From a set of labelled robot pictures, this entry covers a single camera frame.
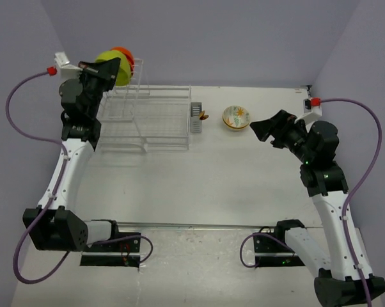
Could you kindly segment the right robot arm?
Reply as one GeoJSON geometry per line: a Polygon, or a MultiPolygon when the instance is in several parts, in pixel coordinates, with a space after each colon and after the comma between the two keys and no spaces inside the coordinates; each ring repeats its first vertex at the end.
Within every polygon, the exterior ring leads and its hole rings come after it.
{"type": "Polygon", "coordinates": [[[325,253],[298,220],[277,222],[270,235],[274,246],[300,258],[314,278],[321,306],[371,306],[385,293],[385,280],[373,274],[354,227],[352,193],[334,160],[338,129],[325,121],[307,127],[303,119],[284,110],[250,127],[260,141],[272,137],[274,148],[286,148],[300,160],[300,178],[322,222],[329,251],[325,253]]]}

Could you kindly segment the orange bowl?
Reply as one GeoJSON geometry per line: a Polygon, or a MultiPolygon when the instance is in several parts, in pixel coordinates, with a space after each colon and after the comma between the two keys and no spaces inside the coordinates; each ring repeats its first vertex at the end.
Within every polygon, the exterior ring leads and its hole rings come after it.
{"type": "Polygon", "coordinates": [[[133,76],[134,75],[134,67],[135,67],[134,57],[130,51],[126,51],[126,52],[124,52],[124,54],[125,54],[128,62],[129,62],[129,65],[130,65],[131,76],[133,76]]]}
{"type": "Polygon", "coordinates": [[[129,51],[128,49],[126,49],[126,48],[124,48],[124,47],[113,47],[111,50],[112,50],[112,51],[119,51],[119,52],[121,52],[122,54],[124,54],[124,52],[126,52],[126,51],[129,51]]]}

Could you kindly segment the blue patterned yellow bowl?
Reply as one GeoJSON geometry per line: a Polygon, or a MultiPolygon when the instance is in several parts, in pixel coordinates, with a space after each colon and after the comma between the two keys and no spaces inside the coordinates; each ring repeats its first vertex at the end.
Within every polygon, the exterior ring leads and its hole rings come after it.
{"type": "Polygon", "coordinates": [[[249,127],[249,122],[246,122],[245,125],[240,126],[240,127],[233,127],[229,123],[227,123],[226,121],[223,121],[223,123],[227,129],[229,129],[230,131],[234,131],[234,132],[243,131],[249,127]]]}

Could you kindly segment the green bowl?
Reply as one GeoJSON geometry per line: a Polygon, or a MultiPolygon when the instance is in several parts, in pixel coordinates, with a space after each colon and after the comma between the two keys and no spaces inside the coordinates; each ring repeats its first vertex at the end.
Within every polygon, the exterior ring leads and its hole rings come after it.
{"type": "Polygon", "coordinates": [[[120,58],[120,66],[115,85],[126,86],[131,80],[131,66],[127,57],[122,52],[117,50],[102,52],[95,58],[95,62],[98,63],[108,61],[114,58],[120,58]]]}

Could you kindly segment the floral patterned yellow bowl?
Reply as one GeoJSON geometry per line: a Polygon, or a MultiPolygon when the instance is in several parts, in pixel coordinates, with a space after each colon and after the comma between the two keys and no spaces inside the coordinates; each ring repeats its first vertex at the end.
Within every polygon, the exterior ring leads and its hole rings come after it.
{"type": "Polygon", "coordinates": [[[251,122],[251,117],[247,109],[242,106],[228,106],[222,114],[222,120],[233,127],[240,127],[246,122],[251,122]]]}

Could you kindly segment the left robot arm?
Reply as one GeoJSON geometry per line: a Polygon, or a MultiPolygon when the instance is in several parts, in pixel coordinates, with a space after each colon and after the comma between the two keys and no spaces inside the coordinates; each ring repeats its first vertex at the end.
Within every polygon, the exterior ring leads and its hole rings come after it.
{"type": "Polygon", "coordinates": [[[116,222],[84,221],[74,212],[84,170],[100,137],[98,109],[105,92],[113,89],[120,58],[94,63],[80,62],[80,72],[59,87],[63,112],[61,154],[48,191],[34,209],[25,210],[22,221],[38,250],[83,251],[99,243],[106,251],[120,246],[116,222]]]}

